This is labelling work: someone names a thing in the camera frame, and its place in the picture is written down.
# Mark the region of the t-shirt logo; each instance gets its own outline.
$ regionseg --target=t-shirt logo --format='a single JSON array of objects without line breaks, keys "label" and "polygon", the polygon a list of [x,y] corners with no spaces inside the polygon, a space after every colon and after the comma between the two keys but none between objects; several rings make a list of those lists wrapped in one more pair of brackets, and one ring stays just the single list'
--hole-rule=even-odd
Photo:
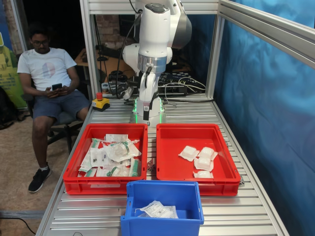
[{"label": "t-shirt logo", "polygon": [[55,74],[55,65],[51,62],[43,64],[43,76],[46,79],[51,78]]}]

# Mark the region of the wooden desk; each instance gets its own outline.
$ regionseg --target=wooden desk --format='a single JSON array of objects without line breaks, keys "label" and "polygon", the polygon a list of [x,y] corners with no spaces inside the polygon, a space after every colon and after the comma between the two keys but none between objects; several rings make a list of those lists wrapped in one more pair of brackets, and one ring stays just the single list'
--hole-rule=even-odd
[{"label": "wooden desk", "polygon": [[[74,61],[77,63],[77,65],[89,67],[89,64],[87,62],[83,62],[84,57],[86,57],[86,49],[85,48],[82,49],[82,51],[80,52],[80,54],[77,56],[77,58]],[[97,61],[98,57],[99,57],[98,50],[96,50],[95,60],[97,63],[97,67],[100,70],[100,62],[101,62],[102,63],[102,71],[104,73],[106,73],[104,62]],[[118,59],[108,57],[108,56],[105,56],[105,57],[108,58],[108,60],[105,61],[105,64],[106,64],[106,68],[107,68],[107,73],[110,74],[113,70],[117,70]],[[127,75],[128,78],[132,77],[134,75],[133,69],[124,62],[123,58],[120,60],[119,70],[125,71],[124,74]]]}]

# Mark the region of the black hair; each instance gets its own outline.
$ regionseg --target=black hair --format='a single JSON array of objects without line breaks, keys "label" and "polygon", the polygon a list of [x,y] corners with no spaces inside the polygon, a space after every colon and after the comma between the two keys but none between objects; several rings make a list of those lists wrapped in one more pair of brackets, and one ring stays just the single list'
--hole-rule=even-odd
[{"label": "black hair", "polygon": [[45,26],[41,22],[36,22],[36,23],[32,23],[29,25],[30,38],[32,38],[34,36],[34,34],[37,34],[37,33],[40,33],[40,34],[43,34],[43,35],[49,37],[47,26]]}]

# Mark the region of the man's hand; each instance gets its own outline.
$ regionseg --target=man's hand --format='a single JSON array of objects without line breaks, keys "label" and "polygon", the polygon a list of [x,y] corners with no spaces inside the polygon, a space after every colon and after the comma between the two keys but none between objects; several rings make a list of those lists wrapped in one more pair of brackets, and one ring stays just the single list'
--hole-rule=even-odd
[{"label": "man's hand", "polygon": [[59,96],[63,96],[63,95],[68,95],[68,94],[72,93],[73,91],[74,91],[73,89],[64,85],[61,89],[58,89],[58,94],[59,94]]},{"label": "man's hand", "polygon": [[58,97],[58,96],[59,96],[57,90],[50,91],[50,89],[51,89],[51,87],[48,87],[48,88],[46,88],[46,90],[45,90],[45,95],[46,95],[48,98],[54,98],[54,97]]}]

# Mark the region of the metal workbench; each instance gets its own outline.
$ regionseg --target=metal workbench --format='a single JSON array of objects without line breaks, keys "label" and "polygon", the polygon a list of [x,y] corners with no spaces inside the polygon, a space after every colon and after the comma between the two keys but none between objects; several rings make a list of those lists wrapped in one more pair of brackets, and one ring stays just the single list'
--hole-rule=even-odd
[{"label": "metal workbench", "polygon": [[[206,95],[193,95],[181,99],[207,99]],[[236,197],[202,197],[205,222],[200,236],[284,236],[288,235],[281,219],[237,143],[215,102],[176,102],[177,107],[166,105],[167,123],[215,123],[219,125],[229,151],[245,184]],[[90,110],[82,130],[88,123],[128,123],[131,106],[124,101],[111,100],[111,107],[104,112]],[[72,154],[82,135],[77,138]],[[156,131],[149,128],[148,162],[156,158]],[[155,179],[148,172],[147,179]],[[37,236],[119,236],[120,216],[126,209],[124,195],[68,195],[60,176],[48,204]]]}]

